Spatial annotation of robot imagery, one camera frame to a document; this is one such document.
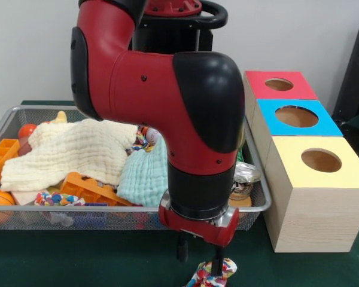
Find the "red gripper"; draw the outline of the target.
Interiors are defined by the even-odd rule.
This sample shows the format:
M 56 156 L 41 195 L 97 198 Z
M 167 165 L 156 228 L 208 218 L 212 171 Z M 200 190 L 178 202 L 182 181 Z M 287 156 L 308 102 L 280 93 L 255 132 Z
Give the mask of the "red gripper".
M 212 276 L 222 276 L 224 248 L 235 234 L 239 221 L 239 209 L 229 206 L 224 215 L 211 221 L 195 221 L 179 216 L 171 209 L 160 205 L 159 218 L 163 225 L 171 230 L 183 231 L 202 238 L 205 242 L 216 245 L 212 259 Z M 184 233 L 177 238 L 177 260 L 186 263 L 188 260 L 188 242 Z

